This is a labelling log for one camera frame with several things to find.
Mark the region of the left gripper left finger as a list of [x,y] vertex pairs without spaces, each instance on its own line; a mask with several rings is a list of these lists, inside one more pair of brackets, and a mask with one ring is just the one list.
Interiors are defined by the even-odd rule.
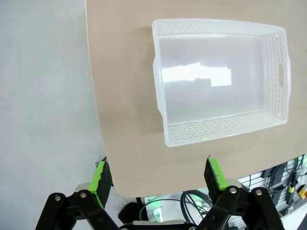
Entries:
[[100,161],[87,189],[66,197],[52,193],[42,210],[37,230],[71,230],[79,220],[86,220],[94,230],[116,230],[118,226],[105,211],[112,186],[107,161]]

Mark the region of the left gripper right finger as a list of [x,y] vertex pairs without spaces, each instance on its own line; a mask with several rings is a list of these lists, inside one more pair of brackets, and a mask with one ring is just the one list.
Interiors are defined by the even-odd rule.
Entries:
[[223,230],[231,216],[240,216],[249,230],[284,229],[265,187],[247,191],[238,180],[227,180],[216,158],[207,158],[204,179],[213,206],[196,229]]

